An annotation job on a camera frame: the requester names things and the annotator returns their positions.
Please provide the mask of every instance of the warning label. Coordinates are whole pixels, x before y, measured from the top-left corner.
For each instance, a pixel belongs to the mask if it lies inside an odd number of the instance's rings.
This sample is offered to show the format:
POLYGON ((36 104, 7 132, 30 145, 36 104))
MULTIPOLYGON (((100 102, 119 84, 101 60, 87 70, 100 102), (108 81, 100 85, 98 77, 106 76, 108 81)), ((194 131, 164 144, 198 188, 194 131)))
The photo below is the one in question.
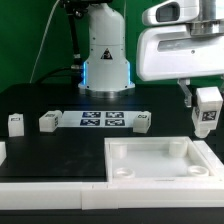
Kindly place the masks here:
POLYGON ((101 59, 104 59, 104 60, 113 60, 112 56, 111 56, 111 53, 109 51, 109 49, 107 48, 105 50, 105 52, 103 53, 101 59))

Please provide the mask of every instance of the green backdrop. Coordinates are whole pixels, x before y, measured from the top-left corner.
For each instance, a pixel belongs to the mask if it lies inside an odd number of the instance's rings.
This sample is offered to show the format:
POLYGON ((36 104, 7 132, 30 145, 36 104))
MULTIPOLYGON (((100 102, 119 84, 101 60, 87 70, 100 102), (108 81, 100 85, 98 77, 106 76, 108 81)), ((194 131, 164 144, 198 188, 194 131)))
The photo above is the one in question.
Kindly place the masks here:
MULTIPOLYGON (((0 4, 0 91, 17 83, 28 83, 40 47, 49 13, 56 0, 1 0, 0 4)), ((125 0, 114 0, 112 8, 124 14, 125 0)), ((132 81, 145 84, 136 76, 136 46, 145 29, 142 12, 160 0, 126 0, 126 52, 131 62, 132 81)), ((88 57, 88 16, 76 21, 79 45, 84 59, 88 57)), ((46 72, 72 64, 72 48, 67 16, 58 7, 53 17, 34 80, 46 72)), ((176 83, 176 80, 157 82, 176 83)), ((220 77, 194 79, 193 83, 220 85, 220 77)))

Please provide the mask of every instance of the black table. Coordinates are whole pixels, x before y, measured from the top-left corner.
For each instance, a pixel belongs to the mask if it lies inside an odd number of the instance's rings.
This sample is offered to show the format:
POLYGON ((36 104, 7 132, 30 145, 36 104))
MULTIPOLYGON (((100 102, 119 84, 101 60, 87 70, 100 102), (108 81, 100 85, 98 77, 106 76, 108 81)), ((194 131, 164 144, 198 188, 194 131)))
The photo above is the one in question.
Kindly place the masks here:
MULTIPOLYGON (((104 138, 189 136, 194 126, 192 109, 184 105, 178 86, 137 86, 135 94, 116 99, 79 95, 62 84, 14 85, 0 94, 0 141, 6 141, 7 160, 0 182, 106 181, 104 138), (58 128, 39 132, 39 118, 50 110, 150 111, 147 134, 132 128, 58 128), (8 138, 8 115, 22 113, 25 136, 8 138)), ((224 160, 224 111, 216 131, 204 139, 224 160)), ((0 223, 223 223, 223 208, 0 211, 0 223)))

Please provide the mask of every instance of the white cube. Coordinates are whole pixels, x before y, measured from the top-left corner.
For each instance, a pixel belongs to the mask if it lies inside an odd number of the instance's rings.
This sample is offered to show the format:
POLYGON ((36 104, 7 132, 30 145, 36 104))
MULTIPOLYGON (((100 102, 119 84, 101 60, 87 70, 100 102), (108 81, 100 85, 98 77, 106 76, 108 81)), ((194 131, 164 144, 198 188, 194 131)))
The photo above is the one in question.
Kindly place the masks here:
POLYGON ((9 115, 8 119, 9 137, 24 136, 24 121, 22 114, 9 115))
POLYGON ((148 111, 140 112, 134 118, 133 122, 133 132, 137 133, 147 133, 151 125, 151 113, 148 111))
POLYGON ((217 87, 199 88, 196 94, 198 106, 193 108, 192 120, 196 136, 205 138, 217 127, 223 99, 217 87))
POLYGON ((54 132, 62 117, 59 110, 48 111, 39 119, 40 132, 54 132))
POLYGON ((0 166, 6 159, 5 142, 0 142, 0 166))

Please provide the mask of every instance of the white machine housing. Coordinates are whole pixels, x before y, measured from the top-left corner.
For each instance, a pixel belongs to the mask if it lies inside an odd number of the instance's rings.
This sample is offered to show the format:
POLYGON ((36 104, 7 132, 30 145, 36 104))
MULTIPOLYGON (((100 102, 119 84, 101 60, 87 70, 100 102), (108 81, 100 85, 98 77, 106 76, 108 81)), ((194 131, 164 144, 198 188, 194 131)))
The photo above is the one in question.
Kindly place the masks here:
POLYGON ((91 5, 90 55, 84 63, 81 92, 96 97, 122 95, 133 90, 130 63, 125 58, 124 18, 106 3, 91 5))
POLYGON ((223 21, 216 15, 224 7, 215 0, 205 3, 205 0, 165 1, 143 13, 145 25, 174 24, 149 28, 140 35, 137 75, 143 81, 224 74, 223 21), (158 21, 157 10, 164 6, 165 10, 159 12, 162 19, 158 21), (164 19, 161 13, 166 11, 164 19))
POLYGON ((224 36, 192 38, 188 24, 147 29, 139 37, 137 74, 144 81, 222 75, 224 36))

